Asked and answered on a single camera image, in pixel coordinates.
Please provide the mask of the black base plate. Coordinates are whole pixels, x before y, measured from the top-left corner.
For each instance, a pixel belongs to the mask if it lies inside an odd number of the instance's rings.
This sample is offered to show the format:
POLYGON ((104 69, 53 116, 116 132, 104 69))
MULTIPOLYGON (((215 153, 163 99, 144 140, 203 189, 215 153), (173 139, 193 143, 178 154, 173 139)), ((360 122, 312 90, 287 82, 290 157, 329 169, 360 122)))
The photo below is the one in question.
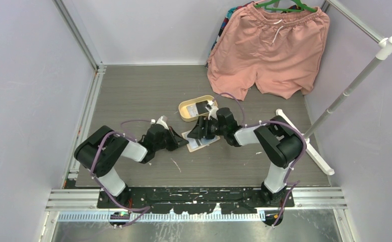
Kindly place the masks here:
POLYGON ((153 214, 185 212, 193 215, 213 213, 216 206, 222 214, 251 214, 257 208, 279 210, 282 205, 295 205, 292 194, 287 190, 270 195, 260 187, 126 187, 113 198, 101 191, 97 208, 149 207, 153 214))

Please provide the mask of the beige leather card holder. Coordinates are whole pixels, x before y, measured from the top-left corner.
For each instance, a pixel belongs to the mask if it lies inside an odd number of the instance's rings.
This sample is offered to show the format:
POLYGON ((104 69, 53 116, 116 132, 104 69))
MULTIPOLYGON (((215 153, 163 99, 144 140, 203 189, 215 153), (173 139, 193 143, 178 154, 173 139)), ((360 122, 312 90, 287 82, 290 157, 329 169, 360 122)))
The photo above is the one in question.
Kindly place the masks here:
POLYGON ((189 133, 190 133, 190 131, 182 133, 182 137, 188 141, 188 144, 186 145, 186 147, 190 153, 197 151, 199 149, 202 149, 204 147, 207 147, 207 146, 211 145, 212 143, 221 139, 219 136, 215 136, 213 139, 205 139, 205 138, 193 139, 193 138, 189 138, 187 136, 189 133))

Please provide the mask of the green clothes hanger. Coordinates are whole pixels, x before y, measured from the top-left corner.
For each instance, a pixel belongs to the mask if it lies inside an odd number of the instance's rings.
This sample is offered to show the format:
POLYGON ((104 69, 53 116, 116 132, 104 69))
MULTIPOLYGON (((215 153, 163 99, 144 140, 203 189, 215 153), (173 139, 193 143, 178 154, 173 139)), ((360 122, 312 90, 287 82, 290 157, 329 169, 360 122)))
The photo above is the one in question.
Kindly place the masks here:
POLYGON ((291 5, 289 7, 285 7, 286 4, 281 4, 280 0, 273 1, 259 1, 254 3, 255 8, 261 8, 267 11, 272 12, 301 12, 301 11, 309 11, 311 13, 315 13, 317 9, 315 7, 310 7, 307 4, 303 3, 300 0, 292 0, 291 5))

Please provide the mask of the white clothes rack stand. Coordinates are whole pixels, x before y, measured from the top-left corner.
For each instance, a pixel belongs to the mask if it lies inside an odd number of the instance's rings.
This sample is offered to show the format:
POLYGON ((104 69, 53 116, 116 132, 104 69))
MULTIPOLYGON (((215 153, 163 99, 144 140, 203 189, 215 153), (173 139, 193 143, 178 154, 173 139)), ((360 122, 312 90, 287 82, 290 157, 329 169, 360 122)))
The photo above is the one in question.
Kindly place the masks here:
POLYGON ((377 174, 370 162, 392 155, 392 133, 385 128, 386 108, 391 106, 392 92, 387 88, 386 72, 392 61, 378 64, 365 74, 366 82, 352 85, 341 94, 341 105, 312 134, 310 144, 335 172, 326 173, 328 185, 349 181, 358 175, 377 174))

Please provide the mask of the silver vip card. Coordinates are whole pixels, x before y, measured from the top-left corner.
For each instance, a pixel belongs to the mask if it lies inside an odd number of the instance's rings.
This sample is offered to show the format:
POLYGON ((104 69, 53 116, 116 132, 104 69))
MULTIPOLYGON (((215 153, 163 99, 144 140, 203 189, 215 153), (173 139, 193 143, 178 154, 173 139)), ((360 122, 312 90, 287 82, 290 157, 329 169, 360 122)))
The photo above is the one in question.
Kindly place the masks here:
POLYGON ((190 118, 196 117, 199 114, 196 104, 187 105, 185 109, 190 118))

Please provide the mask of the black vip card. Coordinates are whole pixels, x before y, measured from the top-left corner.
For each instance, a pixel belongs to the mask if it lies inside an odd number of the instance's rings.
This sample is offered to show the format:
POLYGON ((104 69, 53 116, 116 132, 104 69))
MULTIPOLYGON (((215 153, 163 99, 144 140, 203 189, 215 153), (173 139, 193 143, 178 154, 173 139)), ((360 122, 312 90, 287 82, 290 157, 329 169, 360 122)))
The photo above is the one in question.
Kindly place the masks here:
POLYGON ((204 101, 200 101, 196 103, 199 115, 205 114, 209 112, 209 109, 207 108, 208 105, 208 101, 204 100, 204 101))

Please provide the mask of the beige oval plastic tray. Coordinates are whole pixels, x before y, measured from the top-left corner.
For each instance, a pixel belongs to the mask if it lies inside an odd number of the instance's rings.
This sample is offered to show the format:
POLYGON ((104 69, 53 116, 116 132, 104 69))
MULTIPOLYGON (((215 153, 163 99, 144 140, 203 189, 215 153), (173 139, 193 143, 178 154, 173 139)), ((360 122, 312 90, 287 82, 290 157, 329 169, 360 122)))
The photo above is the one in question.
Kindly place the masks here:
POLYGON ((204 95, 181 102, 178 105, 181 119, 185 122, 192 122, 197 120, 199 116, 208 116, 209 111, 206 109, 208 102, 218 105, 211 95, 204 95))

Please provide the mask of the pink shorts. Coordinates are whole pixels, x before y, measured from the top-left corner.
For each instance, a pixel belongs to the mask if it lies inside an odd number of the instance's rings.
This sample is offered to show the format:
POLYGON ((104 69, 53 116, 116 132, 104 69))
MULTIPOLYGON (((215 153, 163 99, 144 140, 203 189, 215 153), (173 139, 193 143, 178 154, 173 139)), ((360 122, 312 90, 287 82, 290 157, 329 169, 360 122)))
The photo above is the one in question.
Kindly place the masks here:
POLYGON ((237 9, 207 59, 215 93, 244 100, 249 88, 289 99, 314 88, 330 18, 314 11, 269 13, 249 3, 237 9))

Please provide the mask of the aluminium frame rail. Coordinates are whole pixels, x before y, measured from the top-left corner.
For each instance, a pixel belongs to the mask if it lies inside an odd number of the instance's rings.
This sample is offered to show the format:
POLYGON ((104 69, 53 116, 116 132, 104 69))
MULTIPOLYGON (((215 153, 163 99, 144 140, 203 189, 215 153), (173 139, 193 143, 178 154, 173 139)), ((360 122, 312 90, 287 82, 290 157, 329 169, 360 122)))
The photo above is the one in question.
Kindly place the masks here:
POLYGON ((78 177, 80 163, 74 159, 74 150, 87 138, 97 98, 100 93, 102 79, 106 72, 106 66, 102 62, 73 1, 54 1, 54 4, 65 20, 78 46, 93 68, 93 77, 90 81, 80 120, 78 122, 77 131, 72 142, 70 157, 64 171, 63 186, 65 186, 68 181, 71 180, 74 182, 78 177))

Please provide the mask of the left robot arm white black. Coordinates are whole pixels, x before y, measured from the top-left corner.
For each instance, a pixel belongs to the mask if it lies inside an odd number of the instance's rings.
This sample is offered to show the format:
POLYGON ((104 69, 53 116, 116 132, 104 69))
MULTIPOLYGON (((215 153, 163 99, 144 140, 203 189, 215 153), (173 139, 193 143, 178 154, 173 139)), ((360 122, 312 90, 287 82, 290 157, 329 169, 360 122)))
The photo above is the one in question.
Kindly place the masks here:
POLYGON ((102 126, 75 149, 74 159, 110 193, 111 204, 123 208, 129 202, 129 194, 125 191, 126 183, 114 168, 119 158, 145 164, 157 151, 174 151, 188 143, 168 125, 152 124, 139 141, 131 141, 110 127, 102 126))

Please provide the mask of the colourful patterned garment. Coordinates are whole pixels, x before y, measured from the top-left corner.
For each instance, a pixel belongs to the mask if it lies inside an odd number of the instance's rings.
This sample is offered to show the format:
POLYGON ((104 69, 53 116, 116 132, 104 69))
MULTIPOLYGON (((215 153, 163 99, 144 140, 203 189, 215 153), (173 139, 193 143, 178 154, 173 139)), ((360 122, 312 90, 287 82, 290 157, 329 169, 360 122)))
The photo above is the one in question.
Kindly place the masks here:
POLYGON ((222 33, 223 33, 223 31, 224 31, 226 25, 227 25, 228 22, 230 21, 232 15, 233 15, 237 10, 239 10, 239 9, 241 9, 241 8, 243 8, 243 7, 246 7, 247 5, 250 5, 251 3, 254 3, 254 1, 248 2, 248 3, 246 3, 246 4, 244 4, 244 5, 241 5, 241 6, 236 6, 236 7, 230 8, 230 9, 227 11, 227 13, 226 13, 226 15, 225 15, 225 17, 224 17, 224 19, 223 19, 221 25, 220 25, 218 34, 216 35, 216 39, 214 40, 213 45, 212 45, 212 47, 211 47, 211 49, 210 49, 210 51, 209 51, 209 53, 208 53, 208 57, 210 57, 210 55, 211 55, 213 49, 215 48, 215 45, 216 45, 217 42, 220 40, 220 37, 221 37, 221 35, 222 35, 222 33))

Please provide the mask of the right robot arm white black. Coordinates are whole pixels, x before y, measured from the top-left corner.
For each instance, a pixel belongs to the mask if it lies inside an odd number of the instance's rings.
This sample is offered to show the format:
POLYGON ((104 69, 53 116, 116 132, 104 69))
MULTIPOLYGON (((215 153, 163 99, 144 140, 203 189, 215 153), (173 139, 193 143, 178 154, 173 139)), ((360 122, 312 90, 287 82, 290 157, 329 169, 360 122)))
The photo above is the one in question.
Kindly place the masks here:
POLYGON ((275 207, 281 201, 290 171, 307 146, 302 134, 278 115, 257 125, 242 126, 226 107, 211 111, 208 117, 199 117, 186 137, 206 141, 223 137, 233 147, 261 145, 271 162, 260 187, 260 196, 268 207, 275 207))

